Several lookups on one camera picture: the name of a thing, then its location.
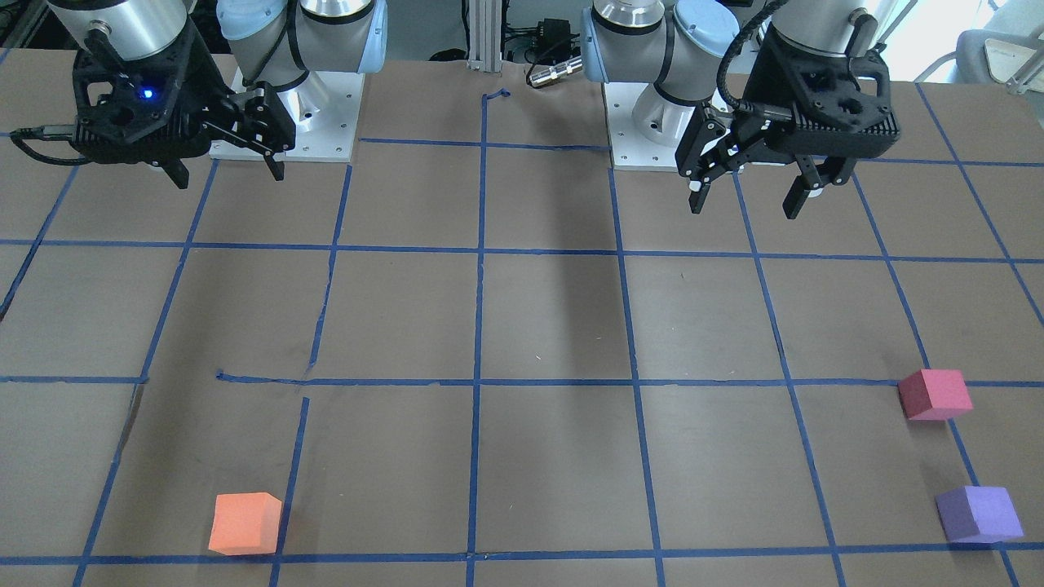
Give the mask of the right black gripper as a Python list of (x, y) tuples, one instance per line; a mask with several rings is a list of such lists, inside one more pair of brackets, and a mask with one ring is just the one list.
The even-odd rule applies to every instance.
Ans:
[(223, 80), (197, 26), (186, 21), (155, 55), (119, 55), (115, 34), (93, 24), (73, 66), (76, 123), (72, 144), (93, 162), (159, 162), (179, 190), (186, 157), (223, 140), (263, 157), (276, 181), (296, 125), (269, 83), (236, 93)]

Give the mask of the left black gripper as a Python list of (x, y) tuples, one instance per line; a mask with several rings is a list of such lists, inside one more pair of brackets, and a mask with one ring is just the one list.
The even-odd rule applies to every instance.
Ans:
[(889, 71), (874, 42), (875, 23), (773, 23), (741, 97), (728, 89), (727, 71), (758, 25), (733, 38), (714, 79), (732, 111), (723, 122), (710, 105), (695, 108), (675, 152), (689, 179), (688, 204), (701, 214), (712, 183), (753, 163), (797, 164), (783, 201), (798, 218), (821, 183), (846, 183), (856, 163), (879, 157), (901, 136), (892, 111)]

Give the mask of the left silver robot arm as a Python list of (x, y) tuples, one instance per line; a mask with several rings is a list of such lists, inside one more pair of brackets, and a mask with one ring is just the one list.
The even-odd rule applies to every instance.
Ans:
[(885, 1), (593, 1), (582, 58), (593, 83), (645, 83), (659, 107), (690, 110), (671, 136), (697, 214), (710, 186), (748, 164), (794, 164), (794, 219), (825, 186), (901, 137), (878, 41)]

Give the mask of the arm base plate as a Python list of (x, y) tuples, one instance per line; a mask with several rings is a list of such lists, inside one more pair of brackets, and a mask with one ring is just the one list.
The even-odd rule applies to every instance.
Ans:
[(349, 163), (356, 141), (366, 76), (355, 72), (294, 72), (279, 81), (295, 83), (279, 94), (296, 122), (295, 146), (277, 152), (287, 162)]
[(669, 103), (650, 83), (604, 83), (603, 90), (613, 168), (675, 174), (694, 108)]

